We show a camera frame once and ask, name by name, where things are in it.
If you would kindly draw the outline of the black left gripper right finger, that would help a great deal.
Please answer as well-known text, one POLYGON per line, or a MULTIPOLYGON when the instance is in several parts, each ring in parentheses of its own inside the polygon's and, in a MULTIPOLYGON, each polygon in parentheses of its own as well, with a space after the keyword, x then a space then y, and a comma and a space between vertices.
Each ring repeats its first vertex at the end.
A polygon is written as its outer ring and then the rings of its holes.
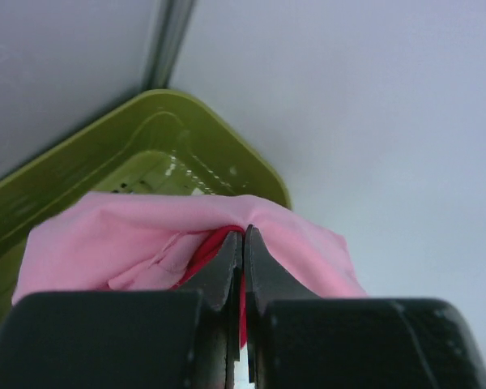
POLYGON ((466 320, 429 298, 318 297, 271 255, 243 244, 249 380, 257 388, 486 388, 466 320))

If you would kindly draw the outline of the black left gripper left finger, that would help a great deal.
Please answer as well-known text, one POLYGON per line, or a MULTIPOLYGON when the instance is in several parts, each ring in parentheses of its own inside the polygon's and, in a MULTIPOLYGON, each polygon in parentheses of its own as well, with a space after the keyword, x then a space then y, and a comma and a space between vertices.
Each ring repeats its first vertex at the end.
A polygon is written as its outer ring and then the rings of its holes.
POLYGON ((174 290, 24 297, 0 327, 0 388, 233 387, 242 240, 174 290))

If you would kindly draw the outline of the red t shirt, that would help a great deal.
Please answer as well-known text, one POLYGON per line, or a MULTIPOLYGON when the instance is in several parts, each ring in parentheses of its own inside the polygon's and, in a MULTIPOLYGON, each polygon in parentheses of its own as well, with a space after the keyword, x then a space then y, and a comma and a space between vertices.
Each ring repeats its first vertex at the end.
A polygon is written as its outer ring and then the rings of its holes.
MULTIPOLYGON (((245 236, 245 230, 242 227, 236 225, 224 226, 217 230, 212 230, 207 234, 205 240, 198 246, 190 261, 187 264, 185 274, 183 277, 175 283, 171 289, 180 288, 186 281, 198 273, 203 267, 205 267, 220 251, 221 246, 224 243, 225 238, 231 232, 240 233, 245 236)), ((247 342, 247 326, 246 326, 246 313, 245 313, 245 277, 241 276, 239 287, 239 349, 243 349, 247 342)))

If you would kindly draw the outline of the pink t shirt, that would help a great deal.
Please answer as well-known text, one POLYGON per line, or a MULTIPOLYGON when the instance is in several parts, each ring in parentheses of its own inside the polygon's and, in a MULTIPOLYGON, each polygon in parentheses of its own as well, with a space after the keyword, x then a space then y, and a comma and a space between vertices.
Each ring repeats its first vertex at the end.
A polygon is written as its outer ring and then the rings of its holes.
POLYGON ((91 192, 28 235, 12 301, 45 291, 170 289, 212 230, 258 228, 271 255, 321 297, 362 297, 345 240, 252 195, 91 192))

